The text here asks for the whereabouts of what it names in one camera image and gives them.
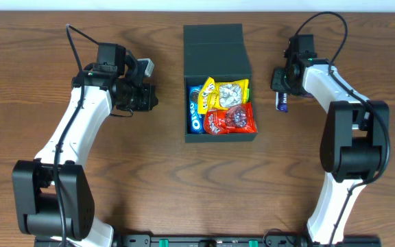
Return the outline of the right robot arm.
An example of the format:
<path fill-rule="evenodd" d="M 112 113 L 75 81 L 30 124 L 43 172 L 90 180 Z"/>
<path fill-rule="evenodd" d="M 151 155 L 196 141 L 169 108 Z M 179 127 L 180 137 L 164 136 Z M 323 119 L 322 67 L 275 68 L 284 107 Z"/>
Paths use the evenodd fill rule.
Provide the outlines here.
<path fill-rule="evenodd" d="M 330 61 L 311 54 L 288 56 L 284 67 L 275 68 L 271 88 L 278 94 L 310 95 L 326 112 L 320 144 L 325 177 L 307 232 L 311 244 L 342 244 L 357 197 L 387 167 L 389 108 L 358 93 Z"/>

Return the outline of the blue Oreo cookie pack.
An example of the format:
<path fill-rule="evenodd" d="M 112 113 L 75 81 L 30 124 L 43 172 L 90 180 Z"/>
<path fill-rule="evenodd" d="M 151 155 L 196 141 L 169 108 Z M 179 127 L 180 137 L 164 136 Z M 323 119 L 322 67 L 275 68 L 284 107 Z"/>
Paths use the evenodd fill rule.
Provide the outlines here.
<path fill-rule="evenodd" d="M 202 85 L 189 86 L 189 119 L 190 119 L 190 133 L 202 134 L 204 133 L 204 117 L 198 112 L 198 96 L 202 90 Z"/>

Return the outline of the black gift box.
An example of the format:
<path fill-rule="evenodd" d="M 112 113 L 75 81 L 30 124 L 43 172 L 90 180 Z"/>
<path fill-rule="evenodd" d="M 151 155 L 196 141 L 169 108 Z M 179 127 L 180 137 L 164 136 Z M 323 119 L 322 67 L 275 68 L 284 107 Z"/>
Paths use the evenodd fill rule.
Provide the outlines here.
<path fill-rule="evenodd" d="M 194 134 L 190 117 L 191 86 L 203 85 L 207 78 L 217 82 L 252 79 L 252 69 L 240 23 L 184 25 L 184 141 L 187 143 L 253 141 L 257 133 Z"/>

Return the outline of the yellow Hershey's Kisses bag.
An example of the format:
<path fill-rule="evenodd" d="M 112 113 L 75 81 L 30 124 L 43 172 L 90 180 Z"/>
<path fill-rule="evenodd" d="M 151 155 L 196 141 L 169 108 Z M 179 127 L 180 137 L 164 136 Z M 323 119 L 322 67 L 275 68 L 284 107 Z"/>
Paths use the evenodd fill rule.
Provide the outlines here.
<path fill-rule="evenodd" d="M 205 115 L 209 110 L 228 110 L 248 101 L 249 79 L 216 82 L 208 77 L 197 99 L 197 111 Z"/>

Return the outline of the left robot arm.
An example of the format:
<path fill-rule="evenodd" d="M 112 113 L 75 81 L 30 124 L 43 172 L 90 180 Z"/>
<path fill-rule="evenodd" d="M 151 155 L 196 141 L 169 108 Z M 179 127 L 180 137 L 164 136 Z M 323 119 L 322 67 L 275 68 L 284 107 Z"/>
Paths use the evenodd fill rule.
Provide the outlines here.
<path fill-rule="evenodd" d="M 39 246 L 115 246 L 120 236 L 95 216 L 85 175 L 88 154 L 104 120 L 114 108 L 149 111 L 158 100 L 144 83 L 154 63 L 98 54 L 71 82 L 71 99 L 50 140 L 30 161 L 12 170 L 16 219 L 20 232 Z"/>

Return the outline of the Dairy Milk chocolate bar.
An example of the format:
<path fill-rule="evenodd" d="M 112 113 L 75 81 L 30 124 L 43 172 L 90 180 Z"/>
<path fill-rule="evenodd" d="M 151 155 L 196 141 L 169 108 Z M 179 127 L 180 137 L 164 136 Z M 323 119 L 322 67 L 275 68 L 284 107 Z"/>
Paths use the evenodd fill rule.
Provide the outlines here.
<path fill-rule="evenodd" d="M 283 113 L 288 112 L 286 93 L 276 92 L 276 110 Z"/>

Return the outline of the red snack bag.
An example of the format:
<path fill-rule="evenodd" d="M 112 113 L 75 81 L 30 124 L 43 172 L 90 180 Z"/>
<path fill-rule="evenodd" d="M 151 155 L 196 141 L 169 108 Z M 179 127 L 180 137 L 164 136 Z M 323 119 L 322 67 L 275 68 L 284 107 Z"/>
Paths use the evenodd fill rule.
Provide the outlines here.
<path fill-rule="evenodd" d="M 252 104 L 248 102 L 228 110 L 208 111 L 204 118 L 204 130 L 213 135 L 257 132 Z"/>

